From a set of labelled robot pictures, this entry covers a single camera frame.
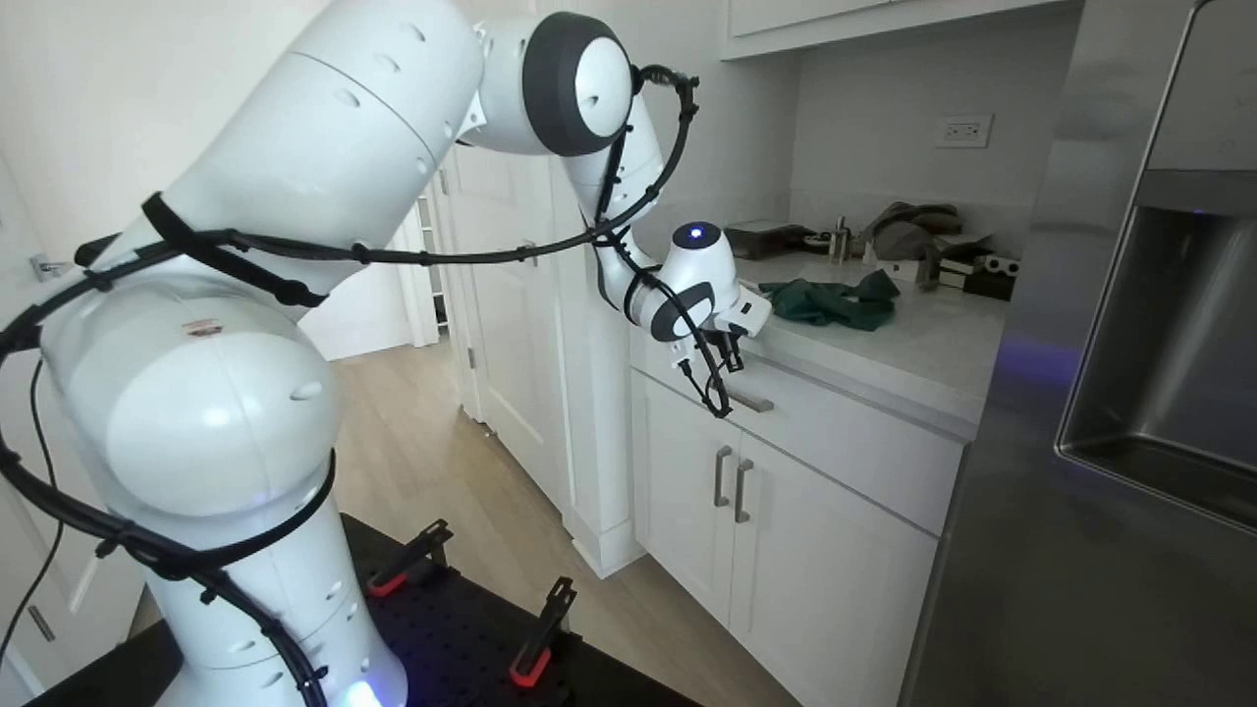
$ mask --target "cabinet handle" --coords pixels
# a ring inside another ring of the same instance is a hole
[[[739,481],[735,481],[735,522],[752,522],[752,510],[748,510],[748,476],[755,470],[752,458],[739,464]]]
[[[774,411],[777,403],[772,395],[748,395],[739,387],[729,387],[735,403],[752,407],[752,411]]]
[[[723,493],[723,458],[731,458],[731,449],[714,451],[714,485],[712,485],[712,505],[729,505],[731,497]]]
[[[28,612],[32,612],[32,625],[39,628],[39,635],[44,635],[48,644],[54,644],[54,631],[50,631],[48,615],[39,612],[39,604],[28,604]]]

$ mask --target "refrigerator door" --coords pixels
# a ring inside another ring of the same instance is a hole
[[[1193,11],[1085,6],[904,703],[1257,703],[1257,2]]]

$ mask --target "upper cabinet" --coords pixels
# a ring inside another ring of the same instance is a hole
[[[1070,0],[723,0],[723,60],[952,22]]]

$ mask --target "white cabinet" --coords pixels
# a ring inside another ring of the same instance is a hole
[[[723,0],[723,60],[1017,11],[1061,0]]]
[[[638,373],[638,534],[803,703],[896,703],[935,538]]]

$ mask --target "cabinet door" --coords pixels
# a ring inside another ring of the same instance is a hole
[[[706,411],[638,378],[640,540],[718,619],[731,610],[731,470],[735,451]]]
[[[896,703],[935,538],[739,438],[731,628],[803,703]]]
[[[755,31],[808,22],[820,15],[863,11],[880,2],[892,2],[892,0],[731,0],[731,31],[755,34]]]

